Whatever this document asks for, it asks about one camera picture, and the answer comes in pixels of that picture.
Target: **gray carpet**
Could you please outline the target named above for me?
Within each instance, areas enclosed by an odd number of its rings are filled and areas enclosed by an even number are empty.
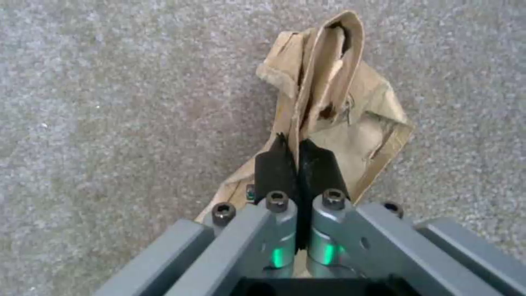
[[[522,1],[168,2],[1,2],[0,294],[90,294],[193,218],[268,137],[277,34],[345,8],[418,125],[367,198],[526,262]]]

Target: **hex socket screw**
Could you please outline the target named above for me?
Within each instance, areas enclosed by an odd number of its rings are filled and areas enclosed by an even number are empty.
[[[236,207],[229,202],[219,202],[212,208],[212,222],[226,226],[236,216]]]
[[[339,211],[345,207],[345,194],[342,190],[329,188],[321,196],[322,204],[330,210]]]
[[[289,196],[283,191],[274,190],[267,193],[265,202],[269,211],[273,213],[282,213],[287,210]]]

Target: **brown paper bag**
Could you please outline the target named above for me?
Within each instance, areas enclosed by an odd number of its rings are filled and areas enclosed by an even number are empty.
[[[256,71],[280,90],[270,139],[258,153],[284,133],[298,167],[299,143],[311,138],[335,153],[354,203],[413,130],[389,82],[361,60],[362,50],[362,23],[345,11],[319,28],[280,33]],[[217,202],[243,207],[254,166],[255,156],[220,185],[196,220]]]

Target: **green led light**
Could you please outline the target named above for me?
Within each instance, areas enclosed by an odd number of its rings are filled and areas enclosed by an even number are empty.
[[[283,267],[283,249],[274,249],[272,251],[272,262],[276,268]]]
[[[329,264],[334,259],[334,255],[336,254],[336,248],[333,245],[328,245],[325,248],[325,254],[323,255],[323,263]]]

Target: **screw hole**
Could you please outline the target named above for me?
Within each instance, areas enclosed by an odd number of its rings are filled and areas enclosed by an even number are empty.
[[[329,191],[329,196],[332,197],[332,198],[339,198],[339,197],[341,197],[341,192],[336,191],[336,190],[330,190]]]
[[[369,250],[369,248],[371,247],[371,245],[369,244],[369,240],[367,238],[365,238],[365,237],[362,237],[360,239],[360,246],[364,250]]]
[[[230,205],[228,204],[222,204],[217,207],[217,212],[220,214],[223,214],[223,215],[228,214],[229,211],[230,211]]]
[[[383,206],[386,207],[386,209],[388,209],[389,211],[398,212],[398,206],[394,203],[386,202],[383,204]]]
[[[272,198],[273,200],[281,200],[283,199],[283,194],[280,192],[274,192],[270,195],[270,198]]]

